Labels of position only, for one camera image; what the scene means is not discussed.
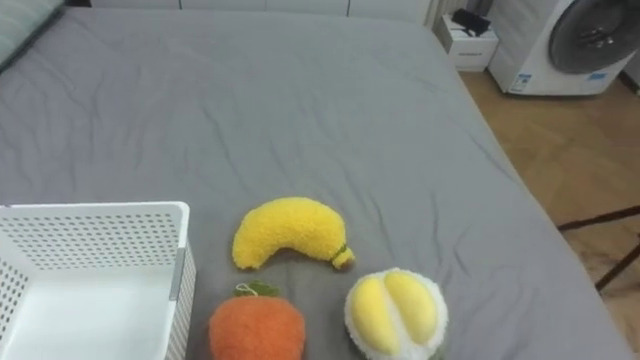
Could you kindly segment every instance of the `washing machine door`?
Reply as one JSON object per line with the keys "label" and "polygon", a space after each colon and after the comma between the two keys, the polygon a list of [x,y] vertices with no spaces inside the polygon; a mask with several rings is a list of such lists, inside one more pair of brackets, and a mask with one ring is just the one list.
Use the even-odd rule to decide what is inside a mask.
{"label": "washing machine door", "polygon": [[616,63],[640,47],[640,0],[576,0],[549,39],[558,70],[585,74]]}

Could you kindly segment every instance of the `gray bedsheet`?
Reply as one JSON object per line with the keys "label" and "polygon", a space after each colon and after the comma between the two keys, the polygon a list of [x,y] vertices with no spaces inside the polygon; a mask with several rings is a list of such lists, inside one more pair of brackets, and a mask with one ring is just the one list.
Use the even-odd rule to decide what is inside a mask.
{"label": "gray bedsheet", "polygon": [[[234,268],[242,216],[289,195],[344,216],[351,272],[292,254],[255,274]],[[305,359],[359,359],[345,295],[390,267],[442,285],[447,359],[632,358],[419,26],[68,11],[0,76],[0,202],[145,200],[191,205],[190,360],[210,358],[209,315],[256,276],[304,313]]]}

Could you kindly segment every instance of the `yellow plush banana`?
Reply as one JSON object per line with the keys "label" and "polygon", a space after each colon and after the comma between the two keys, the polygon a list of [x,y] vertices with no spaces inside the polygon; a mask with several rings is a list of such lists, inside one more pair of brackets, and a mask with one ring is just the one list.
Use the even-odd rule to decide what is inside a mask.
{"label": "yellow plush banana", "polygon": [[440,288],[407,270],[367,275],[345,304],[353,342],[370,360],[439,359],[449,319]]}
{"label": "yellow plush banana", "polygon": [[258,269],[282,248],[330,261],[337,269],[355,261],[340,214],[304,197],[280,198],[251,210],[233,239],[233,261],[241,269]]}

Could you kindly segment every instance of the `washing machine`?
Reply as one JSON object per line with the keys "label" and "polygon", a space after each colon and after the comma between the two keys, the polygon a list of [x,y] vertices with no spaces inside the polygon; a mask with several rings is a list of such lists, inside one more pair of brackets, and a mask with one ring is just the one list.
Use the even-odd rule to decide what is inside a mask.
{"label": "washing machine", "polygon": [[640,47],[640,0],[495,0],[489,71],[522,95],[594,95]]}

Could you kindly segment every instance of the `white cabinet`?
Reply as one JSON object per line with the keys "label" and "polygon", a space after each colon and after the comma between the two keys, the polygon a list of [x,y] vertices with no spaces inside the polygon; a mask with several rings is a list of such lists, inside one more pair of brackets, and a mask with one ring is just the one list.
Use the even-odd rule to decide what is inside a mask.
{"label": "white cabinet", "polygon": [[430,0],[351,0],[349,16],[423,24]]}
{"label": "white cabinet", "polygon": [[91,0],[93,7],[180,9],[180,0]]}
{"label": "white cabinet", "polygon": [[348,5],[349,0],[267,0],[267,11],[346,16]]}
{"label": "white cabinet", "polygon": [[624,68],[624,72],[626,72],[636,84],[640,85],[640,54],[629,61],[627,67]]}
{"label": "white cabinet", "polygon": [[182,0],[183,9],[264,11],[266,0]]}

